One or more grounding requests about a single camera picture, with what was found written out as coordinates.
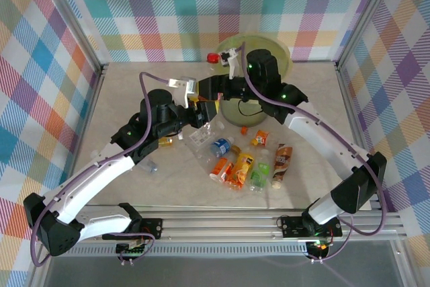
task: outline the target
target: plaid wall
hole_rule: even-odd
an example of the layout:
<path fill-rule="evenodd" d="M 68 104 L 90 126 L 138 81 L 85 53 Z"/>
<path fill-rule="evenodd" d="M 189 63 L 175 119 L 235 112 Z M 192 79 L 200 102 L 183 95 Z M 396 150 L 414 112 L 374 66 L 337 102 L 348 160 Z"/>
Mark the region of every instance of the plaid wall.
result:
<path fill-rule="evenodd" d="M 66 179 L 95 73 L 52 0 L 0 0 L 0 286 L 30 264 L 23 199 Z"/>
<path fill-rule="evenodd" d="M 368 148 L 388 159 L 388 205 L 430 286 L 430 0 L 383 0 L 345 78 Z"/>
<path fill-rule="evenodd" d="M 69 0 L 103 63 L 201 61 L 232 35 L 259 32 L 293 60 L 334 60 L 367 0 Z"/>

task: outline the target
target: purple cable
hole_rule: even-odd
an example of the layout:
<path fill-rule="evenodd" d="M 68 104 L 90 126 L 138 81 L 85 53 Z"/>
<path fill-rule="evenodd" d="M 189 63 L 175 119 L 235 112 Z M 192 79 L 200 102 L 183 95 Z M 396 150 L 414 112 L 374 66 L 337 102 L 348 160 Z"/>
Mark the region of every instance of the purple cable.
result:
<path fill-rule="evenodd" d="M 143 83 L 143 76 L 149 76 L 152 77 L 153 79 L 156 79 L 157 81 L 159 81 L 159 78 L 151 75 L 149 73 L 146 72 L 141 72 L 139 74 L 139 80 L 140 80 L 140 86 L 142 87 L 142 92 L 143 92 L 143 97 L 145 98 L 145 105 L 146 105 L 146 110 L 150 111 L 151 109 L 151 105 L 149 104 L 149 97 L 148 97 L 148 93 L 146 92 L 146 88 L 145 85 Z M 148 120 L 146 123 L 146 130 L 143 134 L 143 137 L 133 146 L 131 146 L 130 148 L 126 149 L 125 151 L 122 151 L 121 153 L 118 153 L 112 157 L 109 157 L 107 159 L 104 159 L 103 161 L 100 161 L 98 166 L 96 165 L 91 165 L 90 167 L 88 167 L 86 170 L 84 170 L 82 173 L 80 173 L 78 176 L 76 176 L 74 179 L 72 179 L 67 185 L 65 185 L 61 191 L 59 191 L 59 193 L 57 195 L 55 195 L 55 197 L 48 203 L 48 205 L 45 206 L 45 208 L 43 209 L 43 211 L 40 213 L 39 217 L 37 218 L 36 222 L 34 223 L 33 229 L 32 229 L 32 235 L 30 238 L 30 256 L 32 258 L 33 264 L 36 267 L 41 267 L 42 265 L 44 265 L 46 263 L 46 261 L 49 259 L 50 255 L 47 255 L 41 262 L 39 262 L 39 259 L 36 255 L 36 250 L 35 250 L 35 245 L 36 245 L 36 236 L 37 236 L 37 232 L 40 226 L 40 222 L 42 221 L 43 217 L 45 216 L 45 214 L 54 206 L 54 204 L 56 203 L 55 198 L 57 198 L 58 200 L 61 199 L 61 196 L 67 192 L 67 190 L 74 185 L 75 183 L 77 183 L 82 177 L 86 176 L 90 171 L 93 171 L 97 168 L 102 167 L 103 165 L 105 165 L 106 163 L 109 163 L 115 159 L 117 159 L 118 157 L 123 157 L 125 155 L 127 155 L 129 152 L 133 151 L 134 149 L 136 149 L 137 147 L 139 147 L 147 138 L 149 132 L 151 131 L 151 123 L 152 123 L 152 116 L 151 114 L 148 114 Z"/>
<path fill-rule="evenodd" d="M 142 74 L 146 75 L 147 77 L 150 77 L 151 79 L 157 80 L 158 82 L 169 84 L 169 80 L 162 79 L 160 77 L 156 77 L 155 75 L 152 75 L 148 72 L 142 72 Z"/>
<path fill-rule="evenodd" d="M 382 185 L 378 180 L 378 177 L 376 176 L 375 172 L 373 171 L 373 169 L 366 163 L 366 161 L 363 159 L 363 157 L 361 157 L 357 151 L 347 142 L 345 141 L 345 139 L 342 138 L 341 135 L 339 135 L 337 132 L 335 132 L 329 125 L 325 124 L 323 121 L 319 120 L 316 116 L 314 116 L 313 114 L 307 112 L 306 110 L 300 109 L 299 107 L 293 106 L 292 104 L 285 104 L 284 102 L 279 102 L 279 101 L 275 101 L 272 99 L 269 99 L 268 97 L 265 97 L 264 95 L 262 95 L 261 93 L 258 92 L 258 90 L 254 87 L 254 85 L 252 84 L 246 66 L 247 66 L 247 59 L 245 57 L 245 42 L 242 43 L 241 46 L 241 58 L 242 58 L 242 71 L 243 71 L 243 75 L 245 76 L 245 80 L 248 84 L 248 86 L 250 87 L 250 89 L 255 93 L 255 95 L 257 97 L 259 97 L 260 99 L 262 99 L 263 101 L 266 101 L 269 104 L 274 104 L 275 106 L 280 106 L 280 107 L 285 107 L 285 108 L 289 108 L 289 109 L 293 109 L 296 112 L 300 112 L 301 114 L 305 115 L 306 117 L 310 118 L 311 120 L 315 121 L 315 122 L 320 122 L 320 125 L 327 130 L 332 136 L 334 136 L 344 147 L 346 147 L 346 149 L 348 149 L 352 155 L 356 156 L 357 160 L 363 164 L 363 166 L 367 169 L 367 171 L 369 172 L 369 174 L 371 175 L 372 179 L 374 180 L 376 187 L 378 189 L 378 193 L 379 193 L 379 199 L 381 202 L 381 222 L 378 226 L 378 228 L 373 231 L 373 232 L 364 232 L 359 230 L 358 228 L 354 227 L 351 223 L 348 223 L 342 219 L 339 219 L 343 224 L 349 226 L 351 229 L 353 229 L 355 232 L 359 233 L 360 235 L 366 235 L 366 236 L 371 236 L 371 235 L 376 235 L 378 234 L 385 225 L 385 218 L 386 218 L 386 212 L 387 212 L 387 206 L 386 206 L 386 201 L 385 201 L 385 196 L 384 196 L 384 191 L 382 189 Z"/>
<path fill-rule="evenodd" d="M 111 235 L 116 235 L 118 237 L 135 237 L 135 236 L 139 236 L 140 235 L 140 236 L 143 236 L 143 237 L 150 237 L 153 240 L 152 243 L 150 244 L 149 248 L 146 249 L 144 251 L 144 253 L 142 253 L 141 255 L 139 255 L 136 259 L 133 259 L 132 260 L 133 262 L 136 262 L 136 261 L 142 259 L 154 247 L 154 244 L 155 244 L 155 237 L 154 237 L 154 235 L 152 235 L 150 233 L 110 233 L 110 234 Z M 122 254 L 123 253 L 121 252 L 120 253 L 120 260 L 124 261 L 124 259 L 122 259 Z"/>

